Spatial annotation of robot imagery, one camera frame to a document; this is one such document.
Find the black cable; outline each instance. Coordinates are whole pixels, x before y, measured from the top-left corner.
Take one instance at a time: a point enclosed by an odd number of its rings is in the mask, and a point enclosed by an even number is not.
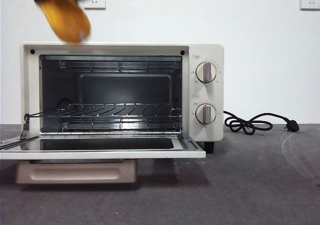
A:
[[[58,103],[56,104],[55,108],[56,108],[56,109],[59,109],[59,107],[61,106],[61,104],[62,104],[63,102],[67,102],[67,105],[72,104],[72,102],[71,102],[70,99],[64,97],[64,98],[62,98],[60,101],[58,101]]]
[[[236,115],[234,115],[231,112],[228,111],[223,111],[224,114],[229,115],[230,117],[226,118],[224,120],[224,125],[226,125],[232,132],[237,133],[239,132],[241,129],[243,130],[243,132],[246,135],[253,135],[255,134],[255,132],[258,131],[269,131],[271,130],[274,126],[268,122],[268,121],[264,121],[264,120],[256,120],[260,117],[263,116],[273,116],[279,119],[283,119],[286,122],[286,128],[291,131],[291,132],[297,132],[299,131],[299,125],[297,124],[297,122],[295,120],[289,120],[288,118],[284,117],[284,116],[280,116],[274,113],[261,113],[257,116],[254,116],[253,118],[251,118],[250,120],[244,120],[242,118],[237,117]],[[267,127],[259,127],[255,124],[265,124],[267,125]]]

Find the oven feet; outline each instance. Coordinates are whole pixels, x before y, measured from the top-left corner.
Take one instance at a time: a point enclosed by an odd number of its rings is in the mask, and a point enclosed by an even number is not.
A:
[[[215,152],[215,142],[214,141],[205,141],[203,144],[203,150],[207,154],[213,154]]]

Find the black power cord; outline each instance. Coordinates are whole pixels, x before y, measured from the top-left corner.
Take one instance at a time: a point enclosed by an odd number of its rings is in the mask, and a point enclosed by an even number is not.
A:
[[[250,120],[246,121],[242,118],[237,117],[236,115],[232,114],[231,112],[228,111],[223,111],[224,114],[228,114],[230,117],[226,118],[224,120],[224,124],[234,133],[239,132],[241,129],[246,135],[253,135],[257,130],[259,131],[269,131],[271,130],[274,126],[264,120],[256,120],[260,117],[263,116],[273,116],[276,118],[283,119],[286,122],[286,128],[291,131],[291,132],[297,132],[299,131],[299,125],[295,120],[289,120],[288,118],[284,116],[280,116],[274,113],[261,113],[257,116],[254,116]],[[255,124],[265,124],[267,127],[259,127],[256,126]]]

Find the timer knob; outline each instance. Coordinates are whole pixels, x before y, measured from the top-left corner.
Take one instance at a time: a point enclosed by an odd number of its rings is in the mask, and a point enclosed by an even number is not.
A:
[[[195,116],[200,123],[208,125],[216,119],[216,109],[210,104],[202,104],[197,107]]]
[[[217,69],[212,62],[205,61],[198,65],[195,74],[200,82],[210,83],[216,78]]]

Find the open oven door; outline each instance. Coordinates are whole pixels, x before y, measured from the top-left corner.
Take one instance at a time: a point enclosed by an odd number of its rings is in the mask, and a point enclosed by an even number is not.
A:
[[[205,158],[190,137],[167,135],[41,135],[1,141],[7,160],[100,160]]]

